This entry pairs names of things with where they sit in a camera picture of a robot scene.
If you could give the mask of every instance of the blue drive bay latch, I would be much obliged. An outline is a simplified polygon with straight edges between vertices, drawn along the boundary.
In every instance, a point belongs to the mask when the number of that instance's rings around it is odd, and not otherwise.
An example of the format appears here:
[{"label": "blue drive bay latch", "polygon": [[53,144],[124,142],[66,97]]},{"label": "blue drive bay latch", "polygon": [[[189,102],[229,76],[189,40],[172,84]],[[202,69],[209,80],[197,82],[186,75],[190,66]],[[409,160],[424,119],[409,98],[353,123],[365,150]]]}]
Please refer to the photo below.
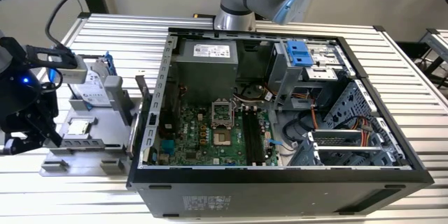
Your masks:
[{"label": "blue drive bay latch", "polygon": [[292,58],[292,65],[296,67],[310,67],[313,58],[309,55],[306,44],[302,41],[286,41],[286,51]]}]

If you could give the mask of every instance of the orange wire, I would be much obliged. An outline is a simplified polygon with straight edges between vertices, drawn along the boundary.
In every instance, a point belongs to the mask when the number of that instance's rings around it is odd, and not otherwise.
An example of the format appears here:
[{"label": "orange wire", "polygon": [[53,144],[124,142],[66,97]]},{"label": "orange wire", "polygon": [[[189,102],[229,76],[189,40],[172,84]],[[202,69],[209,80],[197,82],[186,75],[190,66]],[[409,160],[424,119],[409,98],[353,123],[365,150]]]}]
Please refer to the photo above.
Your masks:
[{"label": "orange wire", "polygon": [[356,129],[356,127],[357,127],[357,123],[358,123],[358,118],[356,119],[356,123],[354,123],[354,125],[353,125],[353,127],[352,127],[352,130]]},{"label": "orange wire", "polygon": [[314,113],[314,99],[313,99],[313,103],[310,104],[310,116],[313,119],[314,129],[318,129],[317,121],[316,121],[316,113]]}]

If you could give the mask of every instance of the cable connector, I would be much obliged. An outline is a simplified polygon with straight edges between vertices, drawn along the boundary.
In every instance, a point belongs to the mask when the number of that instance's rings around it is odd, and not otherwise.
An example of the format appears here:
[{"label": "cable connector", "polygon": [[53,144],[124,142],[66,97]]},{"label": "cable connector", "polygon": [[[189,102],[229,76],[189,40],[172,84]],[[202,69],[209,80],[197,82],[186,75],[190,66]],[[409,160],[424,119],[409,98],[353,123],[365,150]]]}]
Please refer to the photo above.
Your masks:
[{"label": "cable connector", "polygon": [[360,126],[361,130],[365,130],[368,132],[373,132],[373,128],[370,126],[362,125]]}]

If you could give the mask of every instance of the aluminum table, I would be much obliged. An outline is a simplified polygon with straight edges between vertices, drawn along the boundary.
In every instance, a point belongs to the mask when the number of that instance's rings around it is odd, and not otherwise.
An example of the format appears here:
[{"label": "aluminum table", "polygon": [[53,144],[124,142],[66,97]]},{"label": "aluminum table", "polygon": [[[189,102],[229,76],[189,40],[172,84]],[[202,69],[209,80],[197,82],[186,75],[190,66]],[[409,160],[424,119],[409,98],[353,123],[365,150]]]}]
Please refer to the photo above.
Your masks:
[{"label": "aluminum table", "polygon": [[[138,96],[133,77],[145,75],[154,87],[168,27],[212,29],[206,18],[137,17],[92,14],[78,18],[62,43],[77,54],[114,58],[122,88]],[[290,23],[278,26],[257,22],[265,33],[342,36],[362,65],[373,86],[417,152],[436,183],[365,217],[329,218],[204,218],[180,222],[221,223],[446,223],[448,222],[448,101],[430,84],[386,32],[372,26]],[[70,91],[57,91],[62,123]],[[12,221],[150,221],[152,215],[134,192],[126,191],[125,176],[40,177],[40,164],[48,150],[0,158],[0,216]]]}]

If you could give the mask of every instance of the motherboard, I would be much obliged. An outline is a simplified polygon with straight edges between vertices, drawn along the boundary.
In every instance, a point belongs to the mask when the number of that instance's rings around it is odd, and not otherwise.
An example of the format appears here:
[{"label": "motherboard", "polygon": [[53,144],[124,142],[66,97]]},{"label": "motherboard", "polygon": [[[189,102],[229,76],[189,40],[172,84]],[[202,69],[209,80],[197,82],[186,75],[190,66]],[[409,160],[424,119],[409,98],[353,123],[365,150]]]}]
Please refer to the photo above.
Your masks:
[{"label": "motherboard", "polygon": [[176,139],[161,142],[161,165],[277,165],[266,111],[234,109],[226,101],[185,104],[177,125]]}]

